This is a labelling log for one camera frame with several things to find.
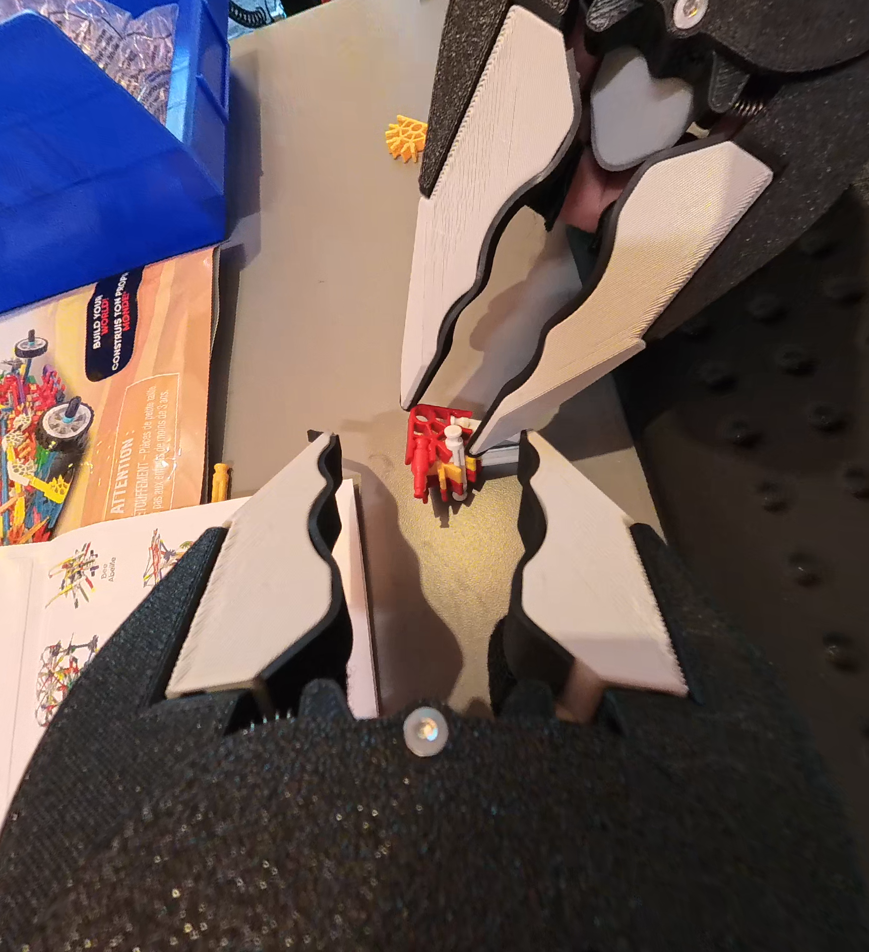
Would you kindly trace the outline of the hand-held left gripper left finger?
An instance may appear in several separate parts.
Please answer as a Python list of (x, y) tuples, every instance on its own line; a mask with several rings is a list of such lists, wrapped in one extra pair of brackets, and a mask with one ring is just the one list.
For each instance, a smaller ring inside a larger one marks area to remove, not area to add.
[(341, 446), (330, 432), (238, 509), (167, 685), (168, 698), (248, 688), (297, 700), (346, 688), (353, 631), (333, 549)]

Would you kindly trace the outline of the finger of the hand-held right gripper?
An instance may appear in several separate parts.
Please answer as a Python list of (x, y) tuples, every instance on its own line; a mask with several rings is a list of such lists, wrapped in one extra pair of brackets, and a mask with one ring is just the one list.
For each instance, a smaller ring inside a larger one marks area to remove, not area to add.
[(735, 142), (670, 149), (636, 173), (608, 218), (590, 294), (543, 328), (535, 357), (498, 395), (470, 444), (479, 456), (642, 351), (644, 335), (771, 184)]
[(552, 175), (576, 134), (579, 78), (563, 32), (512, 5), (432, 194), (419, 199), (400, 403), (420, 402), (457, 317), (490, 275), (503, 220)]

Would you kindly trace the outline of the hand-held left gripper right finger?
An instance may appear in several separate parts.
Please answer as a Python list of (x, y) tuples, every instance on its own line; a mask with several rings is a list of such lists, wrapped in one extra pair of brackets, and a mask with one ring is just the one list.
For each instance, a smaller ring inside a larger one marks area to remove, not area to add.
[(524, 554), (509, 607), (509, 667), (547, 684), (563, 720), (592, 720), (605, 689), (688, 694), (633, 538), (632, 518), (535, 432), (520, 438)]

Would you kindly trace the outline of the red plastic connector piece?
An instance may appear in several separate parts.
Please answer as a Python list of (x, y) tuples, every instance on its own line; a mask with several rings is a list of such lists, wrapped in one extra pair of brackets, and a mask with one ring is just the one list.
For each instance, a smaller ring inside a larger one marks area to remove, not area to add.
[(443, 428), (450, 422), (452, 415), (471, 418), (470, 411), (443, 408), (430, 404), (419, 404), (410, 411), (405, 454), (405, 463), (407, 466), (411, 467), (413, 438), (416, 435), (423, 435), (429, 438), (432, 459), (431, 466), (436, 463), (435, 443), (438, 435), (441, 434)]

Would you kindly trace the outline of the yellow round connector piece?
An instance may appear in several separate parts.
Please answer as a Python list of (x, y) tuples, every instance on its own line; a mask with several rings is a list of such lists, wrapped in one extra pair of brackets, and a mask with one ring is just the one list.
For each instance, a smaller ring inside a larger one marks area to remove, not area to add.
[(417, 163), (426, 147), (428, 129), (427, 122), (398, 114), (385, 130), (386, 148), (393, 158)]

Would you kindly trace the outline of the orange and red toy bag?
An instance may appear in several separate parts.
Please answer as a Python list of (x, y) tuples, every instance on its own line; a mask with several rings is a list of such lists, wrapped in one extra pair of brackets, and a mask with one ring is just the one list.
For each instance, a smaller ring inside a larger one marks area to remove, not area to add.
[(0, 315), (0, 545), (201, 500), (216, 251)]

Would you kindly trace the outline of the white printed instruction sheet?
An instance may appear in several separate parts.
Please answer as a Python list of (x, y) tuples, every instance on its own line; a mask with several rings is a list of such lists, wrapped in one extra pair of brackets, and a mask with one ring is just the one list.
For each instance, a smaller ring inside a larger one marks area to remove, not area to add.
[(198, 537), (226, 527), (250, 498), (0, 549), (0, 829), (37, 744), (84, 668)]

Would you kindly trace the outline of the clear plastic bag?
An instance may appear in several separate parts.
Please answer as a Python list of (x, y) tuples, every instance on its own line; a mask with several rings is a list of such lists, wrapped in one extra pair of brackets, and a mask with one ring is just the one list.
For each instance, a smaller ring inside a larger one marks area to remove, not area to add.
[(0, 1), (0, 23), (29, 10), (54, 23), (103, 69), (164, 122), (169, 99), (177, 4), (132, 16), (103, 1)]

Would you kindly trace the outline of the blue plastic bin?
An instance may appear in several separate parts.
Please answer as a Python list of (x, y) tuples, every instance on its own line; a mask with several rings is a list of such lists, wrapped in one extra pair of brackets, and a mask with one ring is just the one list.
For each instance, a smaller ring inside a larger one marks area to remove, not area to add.
[(165, 124), (38, 13), (0, 23), (0, 314), (224, 239), (227, 11), (179, 2)]

